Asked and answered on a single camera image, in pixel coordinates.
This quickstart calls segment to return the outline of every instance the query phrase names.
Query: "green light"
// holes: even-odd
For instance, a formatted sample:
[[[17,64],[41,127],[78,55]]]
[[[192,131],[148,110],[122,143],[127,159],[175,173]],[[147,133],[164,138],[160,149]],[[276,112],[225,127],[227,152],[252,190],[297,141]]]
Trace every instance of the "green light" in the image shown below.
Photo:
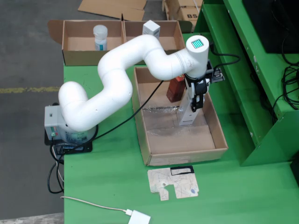
[[[204,46],[204,44],[200,41],[200,39],[198,39],[198,40],[196,40],[196,41],[193,41],[191,44],[193,45],[193,47],[194,47],[195,49]]]

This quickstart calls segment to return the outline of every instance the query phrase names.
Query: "open cardboard box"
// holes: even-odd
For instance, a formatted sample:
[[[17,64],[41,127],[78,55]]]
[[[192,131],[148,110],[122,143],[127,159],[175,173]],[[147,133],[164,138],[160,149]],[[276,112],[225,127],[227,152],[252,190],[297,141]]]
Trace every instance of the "open cardboard box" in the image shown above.
[[[136,111],[158,86],[147,67],[135,67],[133,109]],[[221,158],[228,146],[210,95],[192,125],[178,124],[180,102],[171,103],[164,82],[135,116],[140,150],[144,164],[162,166]]]
[[[109,51],[125,42],[122,21],[109,20],[50,20],[48,29],[51,38],[62,45],[66,66],[98,65]],[[104,25],[108,28],[107,49],[95,50],[93,28]]]
[[[142,35],[143,25],[147,21],[124,21],[126,42]],[[160,26],[159,41],[166,54],[172,54],[185,48],[185,42],[178,21],[154,21]]]

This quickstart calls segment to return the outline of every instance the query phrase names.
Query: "green table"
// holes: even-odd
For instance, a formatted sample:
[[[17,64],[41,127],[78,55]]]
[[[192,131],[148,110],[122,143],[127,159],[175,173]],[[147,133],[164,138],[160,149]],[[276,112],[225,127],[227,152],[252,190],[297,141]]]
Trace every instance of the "green table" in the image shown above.
[[[220,59],[210,55],[212,63]],[[133,76],[133,67],[127,70]],[[76,81],[92,97],[102,89],[96,66],[64,67],[64,81]],[[229,82],[213,84],[210,94],[229,150],[218,161],[193,164],[199,196],[176,199],[168,186],[169,201],[150,192],[132,119],[96,140],[93,151],[65,156],[65,196],[105,206],[132,209],[150,215],[153,224],[299,223],[299,188],[289,163],[240,167],[238,150],[253,142]],[[132,102],[99,124],[99,134],[133,113]],[[128,223],[123,212],[96,208],[65,199],[64,223]]]

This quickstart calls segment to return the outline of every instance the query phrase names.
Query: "white cube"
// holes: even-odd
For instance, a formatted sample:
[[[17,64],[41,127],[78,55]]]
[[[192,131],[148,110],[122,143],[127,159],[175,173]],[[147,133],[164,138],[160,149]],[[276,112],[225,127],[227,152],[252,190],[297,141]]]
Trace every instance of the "white cube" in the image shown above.
[[[153,35],[159,40],[160,26],[152,20],[149,20],[143,25],[142,34]]]

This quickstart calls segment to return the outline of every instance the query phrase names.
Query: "yellow floor line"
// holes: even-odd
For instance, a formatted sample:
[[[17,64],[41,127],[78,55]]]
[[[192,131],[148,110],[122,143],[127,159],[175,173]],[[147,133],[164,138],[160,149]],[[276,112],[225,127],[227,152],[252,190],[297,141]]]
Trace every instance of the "yellow floor line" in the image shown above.
[[[0,88],[0,94],[3,93],[22,93],[22,92],[58,92],[59,86],[51,87],[28,87],[28,88]]]

